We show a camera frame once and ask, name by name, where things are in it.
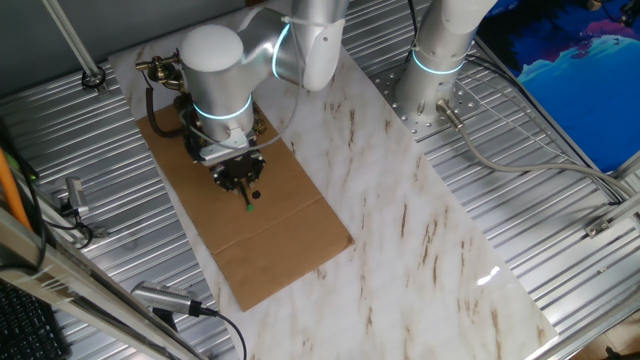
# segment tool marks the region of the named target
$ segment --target wire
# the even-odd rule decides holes
[[[91,230],[90,227],[88,227],[87,225],[85,225],[84,223],[82,223],[81,221],[78,221],[76,219],[76,223],[73,226],[62,226],[62,225],[58,225],[58,224],[54,224],[52,222],[46,221],[47,225],[56,228],[56,229],[60,229],[60,230],[65,230],[65,231],[71,231],[71,230],[76,230],[76,229],[81,229],[84,230],[86,232],[86,237],[87,237],[87,241],[82,244],[82,246],[80,246],[78,249],[82,250],[84,248],[86,248],[87,246],[89,246],[91,244],[91,242],[93,241],[93,230]]]
[[[514,124],[511,122],[511,120],[508,120],[506,117],[502,116],[500,113],[498,113],[497,111],[493,110],[490,106],[487,105],[486,102],[484,102],[483,100],[480,100],[480,98],[474,94],[473,92],[471,92],[471,90],[469,90],[469,88],[467,88],[466,86],[464,86],[459,80],[456,80],[456,82],[458,83],[458,85],[462,86],[463,89],[465,89],[469,94],[471,94],[482,106],[484,106],[487,110],[491,111],[492,113],[494,113],[496,116],[498,116],[500,119],[504,120],[507,124],[511,125],[512,127],[520,130],[520,132],[522,132],[523,134],[525,134],[526,136],[528,136],[529,138],[531,138],[531,140],[537,142],[540,146],[542,146],[543,148],[549,150],[550,152],[559,155],[560,157],[562,157],[565,160],[569,160],[571,162],[573,162],[574,164],[577,164],[577,162],[573,159],[571,159],[570,157],[567,157],[566,155],[553,150],[552,148],[550,148],[549,146],[545,145],[542,141],[538,140],[535,136],[529,134],[526,130],[524,130],[523,128],[521,128],[520,126]]]
[[[467,143],[467,146],[469,147],[469,150],[471,151],[471,153],[473,153],[473,155],[475,155],[475,157],[478,159],[478,161],[480,161],[480,163],[482,163],[483,165],[490,167],[494,170],[498,170],[498,171],[503,171],[503,172],[528,172],[528,171],[542,171],[542,170],[548,170],[548,169],[563,169],[563,170],[573,170],[573,171],[579,171],[582,173],[585,173],[587,175],[591,175],[591,176],[595,176],[597,178],[602,179],[605,182],[610,183],[611,185],[617,187],[618,189],[620,189],[622,192],[624,192],[627,196],[629,196],[630,198],[633,197],[635,195],[635,193],[633,191],[631,191],[629,188],[627,188],[625,185],[623,185],[621,182],[619,182],[618,180],[605,175],[599,171],[590,169],[586,166],[582,166],[582,165],[575,165],[575,164],[558,164],[558,163],[548,163],[548,164],[537,164],[537,165],[529,165],[529,166],[506,166],[506,165],[500,165],[500,164],[496,164],[494,162],[491,162],[490,160],[488,160],[487,158],[485,158],[479,151],[478,149],[476,149],[476,147],[473,145],[473,142],[471,141],[471,139],[469,138],[469,134],[467,134],[467,131],[464,129],[464,127],[461,127],[458,129],[458,132],[460,133],[460,136],[462,136],[462,139],[464,140],[465,143]]]
[[[147,80],[147,76],[142,72],[142,77],[144,77],[144,81],[147,83],[147,89],[145,93],[146,105],[147,105],[147,118],[149,118],[149,125],[151,125],[151,130],[153,130],[156,135],[163,138],[174,138],[182,135],[184,132],[183,129],[175,129],[171,131],[164,131],[158,126],[158,122],[156,120],[156,114],[153,111],[153,87],[149,80]]]
[[[183,110],[180,112],[180,121],[182,121],[182,123],[187,127],[187,131],[192,131],[194,134],[196,134],[197,136],[201,137],[202,139],[204,139],[207,142],[216,144],[222,148],[225,149],[229,149],[229,150],[243,150],[244,152],[248,152],[248,151],[255,151],[255,150],[260,150],[264,147],[267,147],[273,143],[275,143],[276,141],[280,140],[280,138],[282,137],[282,134],[284,134],[287,129],[289,128],[289,125],[291,124],[291,122],[293,121],[293,118],[295,117],[295,114],[298,110],[298,102],[300,100],[300,92],[302,91],[302,66],[300,65],[301,61],[300,59],[302,58],[302,62],[304,62],[304,56],[301,53],[300,50],[300,45],[298,43],[298,36],[296,35],[295,32],[295,26],[291,26],[291,34],[293,36],[293,43],[294,43],[294,47],[296,49],[296,62],[298,63],[298,93],[296,94],[296,101],[293,105],[293,111],[291,111],[291,116],[289,117],[289,120],[287,121],[287,123],[285,124],[284,128],[282,128],[281,131],[278,132],[278,134],[271,140],[265,142],[264,144],[260,144],[260,145],[256,145],[256,146],[250,146],[248,148],[243,148],[243,147],[235,147],[235,146],[229,146],[229,145],[225,145],[220,143],[220,141],[214,140],[211,137],[203,134],[202,132],[194,129],[191,127],[191,125],[189,125],[189,113],[190,111],[193,109],[193,105],[187,107],[187,109]]]
[[[407,53],[407,57],[404,59],[404,62],[409,61],[411,57],[411,50],[413,50],[413,43],[416,41],[416,37],[418,37],[418,20],[416,19],[416,7],[413,5],[413,0],[407,0],[409,4],[409,13],[411,14],[411,22],[413,23],[413,39],[411,40],[411,46],[409,47],[409,52]]]
[[[244,353],[244,357],[243,360],[247,360],[247,345],[244,342],[244,337],[242,336],[242,332],[240,331],[240,329],[238,329],[238,327],[236,326],[236,324],[233,323],[233,321],[229,320],[228,317],[220,314],[219,311],[213,310],[213,309],[209,309],[209,308],[200,308],[200,314],[201,315],[205,315],[205,316],[213,316],[213,317],[218,317],[222,320],[224,320],[227,324],[229,324],[233,330],[236,331],[236,333],[238,334],[238,337],[240,338],[240,342],[242,343],[242,351]]]
[[[526,99],[526,100],[529,102],[529,104],[530,104],[530,105],[531,105],[531,106],[532,106],[532,107],[533,107],[533,108],[538,112],[538,114],[540,114],[540,116],[542,116],[542,117],[543,117],[543,118],[544,118],[548,123],[551,123],[551,122],[549,121],[549,119],[546,117],[546,115],[544,115],[544,112],[540,110],[540,108],[538,107],[538,105],[536,105],[536,103],[533,101],[533,99],[532,99],[532,98],[527,94],[527,92],[526,92],[526,90],[524,89],[524,87],[523,87],[523,86],[522,86],[518,81],[516,81],[516,80],[514,80],[513,78],[511,78],[511,77],[510,77],[506,72],[504,72],[502,69],[500,69],[499,65],[497,65],[496,63],[494,63],[494,62],[492,62],[492,61],[490,61],[490,60],[488,60],[488,59],[485,59],[485,58],[483,58],[483,57],[481,57],[481,56],[478,56],[478,55],[472,55],[472,54],[469,54],[469,55],[466,57],[466,60],[467,60],[467,61],[469,61],[469,62],[475,63],[475,64],[477,64],[477,65],[479,65],[479,66],[481,66],[481,67],[483,67],[483,68],[485,68],[485,69],[487,69],[487,70],[489,70],[489,71],[493,72],[494,74],[496,74],[496,75],[498,75],[498,76],[502,77],[503,79],[507,80],[510,84],[512,84],[513,86],[515,86],[515,87],[518,89],[519,93],[520,93],[520,94],[522,94],[522,96],[524,96],[524,97],[525,97],[525,99]],[[498,89],[498,88],[496,88],[495,86],[493,86],[493,85],[489,84],[488,82],[486,82],[486,81],[484,81],[484,80],[481,80],[481,79],[478,79],[477,77],[475,77],[475,76],[473,76],[473,75],[469,75],[469,74],[467,74],[467,76],[469,76],[469,77],[473,78],[473,79],[474,79],[474,80],[476,80],[476,81],[480,81],[480,82],[482,82],[483,84],[485,84],[485,85],[487,85],[487,86],[489,86],[489,87],[491,87],[491,88],[495,89],[496,91],[499,91],[502,95],[506,96],[506,97],[507,97],[507,98],[509,98],[511,101],[513,101],[510,97],[508,97],[506,94],[504,94],[500,89]],[[549,148],[549,147],[545,146],[543,143],[541,143],[540,141],[538,141],[538,139],[536,139],[535,137],[531,136],[529,133],[527,133],[526,131],[524,131],[524,130],[523,130],[523,129],[521,129],[520,127],[518,127],[516,124],[513,124],[512,122],[510,122],[509,120],[507,120],[506,118],[504,118],[503,116],[501,116],[500,114],[496,113],[493,109],[491,109],[490,107],[488,107],[488,106],[487,106],[487,105],[486,105],[482,100],[480,100],[480,99],[479,99],[479,98],[478,98],[478,97],[477,97],[473,92],[471,92],[468,88],[466,88],[466,87],[465,87],[465,86],[464,86],[460,81],[458,81],[458,84],[460,84],[463,88],[465,88],[465,90],[467,90],[467,92],[469,92],[471,95],[473,95],[473,97],[475,97],[475,98],[476,98],[476,100],[478,100],[478,101],[479,101],[479,102],[480,102],[480,103],[481,103],[485,108],[489,109],[489,110],[490,110],[490,111],[492,111],[494,114],[496,114],[496,115],[500,116],[503,120],[507,121],[507,122],[508,122],[509,124],[511,124],[512,126],[515,126],[516,128],[520,129],[523,133],[525,133],[527,136],[529,136],[529,137],[531,137],[532,139],[534,139],[538,144],[540,144],[541,146],[543,146],[543,147],[544,147],[544,148],[546,148],[547,150],[549,150],[549,151],[551,151],[551,152],[553,152],[553,153],[555,153],[555,154],[558,154],[558,155],[562,156],[563,158],[565,158],[565,159],[567,159],[567,160],[569,160],[569,161],[573,162],[574,164],[579,164],[579,163],[578,163],[578,162],[576,162],[575,160],[573,160],[573,159],[571,159],[571,158],[569,158],[569,157],[566,157],[564,154],[558,153],[558,152],[556,152],[555,150],[553,150],[553,149],[551,149],[551,148]],[[581,166],[581,167],[583,167],[583,168],[590,169],[589,167],[582,166],[582,165],[576,165],[576,166]],[[614,181],[616,181],[616,182],[617,182],[617,180],[615,180],[614,178],[612,178],[612,177],[610,177],[610,176],[608,176],[608,175],[605,175],[605,176],[607,176],[607,178],[608,178],[608,179],[611,179],[611,180],[614,180]],[[616,198],[618,199],[618,201],[619,201],[619,202],[622,202],[622,200],[623,200],[623,199],[622,199],[622,198],[620,198],[620,196],[619,196],[615,191],[612,191],[611,186],[609,185],[609,183],[607,182],[607,180],[604,180],[604,179],[602,179],[602,178],[600,178],[600,177],[597,177],[597,178],[598,178],[599,180],[601,180],[601,181],[602,181],[603,185],[604,185],[606,188],[608,188],[609,190],[611,190],[612,195],[613,195],[614,197],[616,197]]]
[[[29,229],[29,231],[33,231],[31,224],[29,223],[27,213],[24,211],[18,186],[16,186],[16,181],[11,173],[11,168],[9,167],[7,158],[4,156],[4,151],[2,150],[0,150],[0,183],[2,183],[4,192],[7,195],[7,202],[9,203],[13,216],[20,221],[24,227]]]

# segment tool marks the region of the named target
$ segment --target black cable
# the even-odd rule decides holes
[[[409,53],[407,53],[407,57],[404,59],[404,62],[409,61],[409,57],[411,57],[411,50],[413,50],[413,42],[416,41],[416,37],[418,36],[418,20],[416,19],[416,7],[413,5],[413,0],[407,0],[407,3],[409,4],[411,21],[413,22],[413,39],[411,40]]]
[[[164,138],[174,138],[181,136],[184,132],[182,127],[171,131],[164,131],[160,128],[160,126],[158,126],[158,122],[156,121],[156,114],[153,111],[153,87],[151,86],[151,83],[149,83],[149,80],[147,80],[147,75],[144,74],[144,71],[142,72],[142,76],[144,77],[144,81],[148,86],[145,95],[147,100],[147,117],[149,118],[151,129],[154,133],[156,133],[156,135]]]
[[[413,34],[418,34],[418,20],[416,19],[416,7],[413,5],[413,0],[407,0],[409,3],[409,11],[411,12],[411,21],[413,22]]]
[[[84,243],[82,246],[80,246],[78,248],[78,250],[82,250],[86,247],[88,247],[89,245],[91,245],[91,242],[93,241],[93,230],[91,230],[90,227],[88,227],[87,225],[80,223],[80,229],[84,229],[87,232],[87,242]]]
[[[80,225],[80,222],[78,222],[77,220],[76,220],[75,225],[73,225],[73,226],[62,226],[62,225],[54,224],[54,223],[46,221],[46,220],[45,220],[45,222],[47,223],[47,225],[49,225],[51,227],[54,227],[54,228],[60,229],[60,230],[66,230],[66,231],[75,230]]]
[[[226,316],[220,314],[220,312],[213,309],[205,308],[205,307],[200,308],[200,314],[206,315],[206,316],[218,317],[224,320],[227,324],[231,325],[233,330],[235,330],[236,333],[238,334],[238,337],[240,337],[240,342],[242,343],[242,351],[244,352],[243,360],[247,360],[247,345],[244,342],[244,337],[242,336],[242,332],[240,332],[240,329],[238,329],[238,327],[236,326],[236,324],[233,323],[233,321],[229,320],[229,318],[227,318]]]
[[[45,222],[47,223],[47,225],[49,225],[51,227],[54,227],[56,229],[60,229],[60,230],[65,230],[65,231],[71,231],[71,230],[76,230],[76,229],[84,230],[86,232],[87,242],[82,244],[82,246],[80,246],[78,248],[79,250],[82,250],[82,249],[86,248],[93,241],[93,230],[91,230],[90,227],[88,227],[87,225],[85,225],[81,221],[78,221],[77,219],[76,219],[75,225],[73,225],[73,226],[62,226],[62,225],[54,224],[54,223],[46,221],[46,220],[45,220]]]

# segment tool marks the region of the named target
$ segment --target cardboard sheet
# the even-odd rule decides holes
[[[156,118],[163,129],[179,125],[172,106]],[[193,163],[181,137],[157,136],[146,117],[137,124],[243,311],[353,244],[282,140],[262,149],[267,164],[249,191],[261,196],[248,212],[241,195],[216,186],[209,170]],[[268,121],[267,128],[259,143],[275,135]]]

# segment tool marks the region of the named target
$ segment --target white marble board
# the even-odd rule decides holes
[[[144,56],[179,42],[165,39]],[[121,84],[140,83],[129,70],[135,57],[110,60]],[[281,126],[296,92],[271,78],[254,98]],[[352,248],[242,313],[172,196],[250,359],[525,359],[556,337],[346,51],[329,86],[299,101],[283,140],[353,235]]]

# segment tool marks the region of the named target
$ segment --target metal rod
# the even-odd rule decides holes
[[[46,6],[49,14],[51,14],[51,17],[56,22],[56,25],[58,25],[60,32],[62,32],[67,43],[69,43],[69,47],[71,47],[73,53],[76,54],[78,61],[80,61],[80,65],[82,65],[82,68],[87,75],[89,75],[90,78],[100,77],[102,73],[98,70],[98,66],[96,66],[93,59],[91,59],[91,56],[82,44],[82,41],[80,41],[78,34],[73,29],[73,26],[71,26],[71,23],[69,22],[67,15],[65,15],[62,10],[62,7],[60,7],[58,0],[42,0],[42,3]]]
[[[9,213],[0,209],[0,248],[4,254],[12,254],[11,259],[20,264],[37,259],[40,239],[24,228]],[[204,360],[191,345],[182,339],[173,329],[147,310],[140,302],[117,285],[107,274],[100,270],[82,253],[65,242],[56,246],[46,246],[41,273],[28,276],[5,269],[0,278],[31,293],[53,306],[69,311],[86,320],[89,325],[106,331],[125,344],[151,356],[154,359],[168,359],[166,349],[175,357],[183,360]],[[111,323],[105,317],[97,319],[79,301],[90,302],[100,308],[104,314],[118,319],[127,329]]]

